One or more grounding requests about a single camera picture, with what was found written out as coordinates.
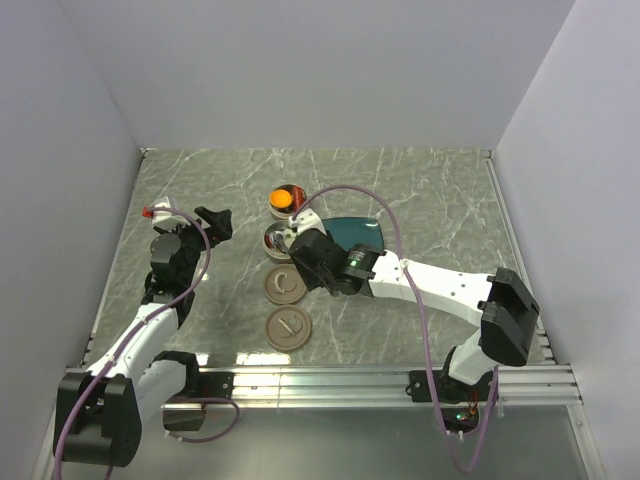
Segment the metal frame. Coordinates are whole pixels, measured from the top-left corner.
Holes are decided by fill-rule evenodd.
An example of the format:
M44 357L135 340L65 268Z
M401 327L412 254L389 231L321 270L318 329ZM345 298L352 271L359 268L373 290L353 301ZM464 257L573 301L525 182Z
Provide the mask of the metal frame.
M428 404L412 403L405 393L411 370L424 370L424 364L200 368L233 373L233 399L241 408L424 408ZM500 367L499 379L503 405L582 404L570 366ZM201 406L169 403L164 408Z
M527 287L531 283L502 191L493 167L491 151L482 150L481 158L487 171L501 210L507 234L513 249L518 269ZM116 250L120 249L123 231ZM90 351L98 322L104 306L107 289L113 272L113 264L105 285L100 306L87 346ZM522 368L500 368L501 403L507 406L566 405L573 425L579 451L590 480L605 479L604 467L585 414L582 397L570 365L557 365L546 330L538 321L536 335L543 349L545 360L541 364ZM233 367L202 368L201 371L223 371L235 374L233 398L241 408L425 408L429 404L412 403L404 391L409 384L408 372L423 369L424 365L342 365L332 367ZM193 409L193 404L171 403L165 409ZM51 445L53 439L52 416L40 454L33 472L34 479L49 480L53 471Z
M593 438L593 432L591 431L584 405L569 405L567 410L569 411L571 426L576 436L576 442L587 476L590 480L606 479L607 474L602 463L602 457L600 457L598 445Z

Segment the small bowl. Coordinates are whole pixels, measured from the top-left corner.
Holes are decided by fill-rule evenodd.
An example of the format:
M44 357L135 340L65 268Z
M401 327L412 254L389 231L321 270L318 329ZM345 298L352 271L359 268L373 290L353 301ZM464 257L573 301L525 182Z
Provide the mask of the small bowl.
M278 220L277 222L269 225L263 232L260 237L260 242L262 243L262 248L264 249L267 257L274 263L293 263L291 257L286 253L280 253L277 250L270 248L266 242L264 241L264 237L270 235L275 231L283 231L285 228L289 226L289 223L286 220Z
M277 188L274 188L272 190L272 192L274 190L286 190L287 192L289 192L290 194L293 195L293 187L299 187L302 189L302 197L304 198L304 200L307 200L307 192L304 191L304 188L300 187L300 185L295 185L293 183L287 183L284 185L280 185ZM273 216L273 218L277 219L277 220L287 220L291 215L293 215L295 212L293 205L291 205L290 207L286 208L286 209L280 209L280 208L276 208L273 205L271 205L271 201L267 198L267 205L269 206L269 212L271 213L271 215Z

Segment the white wall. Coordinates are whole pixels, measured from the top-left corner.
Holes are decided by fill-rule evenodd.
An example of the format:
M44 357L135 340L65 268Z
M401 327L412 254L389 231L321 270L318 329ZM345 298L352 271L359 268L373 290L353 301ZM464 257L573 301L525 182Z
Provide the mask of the white wall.
M140 152L57 2L0 2L0 65L0 476L21 480L84 351Z
M612 479L640 477L640 3L578 0L497 149L556 354Z
M151 147L493 148L574 0L60 0Z

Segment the black bracket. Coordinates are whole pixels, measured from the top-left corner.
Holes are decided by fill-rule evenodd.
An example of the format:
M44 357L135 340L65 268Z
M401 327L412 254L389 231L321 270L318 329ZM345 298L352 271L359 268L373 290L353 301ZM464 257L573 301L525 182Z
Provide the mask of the black bracket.
M457 404L461 402L468 402L471 400L471 393L474 394L473 399L476 407L477 402L486 402L489 399L493 372L484 374L480 381L473 387L469 387L461 382L453 380L453 382L458 384L458 388L452 385L452 379L450 377L442 375L441 372L442 370L434 370L433 375L436 380L438 398L440 398L440 393L443 393L446 397L440 398L442 403ZM427 373L424 370L411 370L409 372L409 385L405 388L405 392L411 397L411 401L413 403L432 402L429 385L427 383ZM470 408L467 406L443 409L442 416L447 430L451 432L467 433L476 429L480 423L480 414L476 407Z
M231 372L200 372L195 388L183 390L175 401L189 398L230 399L234 377L235 374ZM202 428L205 417L204 405L199 410L173 410L171 403L168 403L162 412L162 423L171 432L197 432Z
M433 370L433 376L436 378L436 389L441 390L441 370ZM478 394L479 402L486 402L489 399L489 390L491 389L491 379L493 373L485 373L480 381L474 387L468 387L468 391L475 390ZM457 404L468 401L468 391L462 392L459 398L441 399L444 403ZM411 397L413 403L430 403L432 402L429 385L427 384L427 373L424 370L411 370L409 372L409 385L405 388L407 395Z
M55 452L62 427L93 380L90 373L67 373L58 386ZM103 378L72 424L64 444L63 461L126 467L133 460L142 424L133 382L123 375Z

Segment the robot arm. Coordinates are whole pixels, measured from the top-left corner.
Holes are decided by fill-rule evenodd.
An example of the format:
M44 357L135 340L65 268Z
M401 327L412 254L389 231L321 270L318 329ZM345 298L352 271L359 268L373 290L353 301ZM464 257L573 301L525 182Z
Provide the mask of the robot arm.
M289 255L307 289L331 294L363 294L415 302L404 274L408 269L425 305L456 315L479 330L449 352L440 376L441 399L464 401L469 388L496 365L523 366L539 307L518 275L498 268L470 274L399 260L390 251L355 245L348 252L327 234L315 212L290 221Z
M154 207L176 209L166 197ZM209 224L204 232L212 248L231 238L229 210L216 213L198 207L195 213ZM100 380L76 416L64 442L65 461L128 465L140 443L142 425L172 396L198 390L199 369L194 354L159 354L186 320L195 294L191 292L152 318L149 315L191 286L205 250L204 240L198 229L185 224L179 215L169 212L143 212L143 215L152 219L153 228L160 235L151 243L151 272L145 280L142 305L127 330L102 358L85 372L66 374L58 387L54 452L62 427L79 397L95 375L118 356L116 352L120 353L117 363Z

